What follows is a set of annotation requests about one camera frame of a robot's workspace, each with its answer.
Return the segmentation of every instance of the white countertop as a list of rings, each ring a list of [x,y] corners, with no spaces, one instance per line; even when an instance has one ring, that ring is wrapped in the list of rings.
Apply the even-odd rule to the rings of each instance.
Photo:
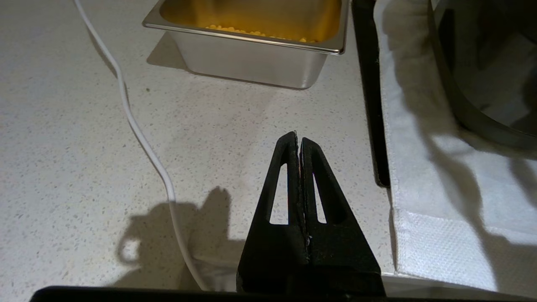
[[[180,62],[167,35],[141,26],[155,2],[83,5],[175,183],[194,257],[236,264],[274,145],[296,130],[323,148],[392,274],[352,22],[346,53],[328,57],[312,88],[290,90],[158,66]],[[177,288],[183,262],[162,181],[74,4],[3,1],[0,41],[0,300],[27,301],[48,285]]]

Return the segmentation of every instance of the white cloth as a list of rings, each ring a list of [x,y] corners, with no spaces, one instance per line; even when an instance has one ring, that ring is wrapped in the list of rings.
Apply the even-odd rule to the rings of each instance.
[[[397,272],[537,298],[537,162],[458,127],[427,3],[374,12]]]

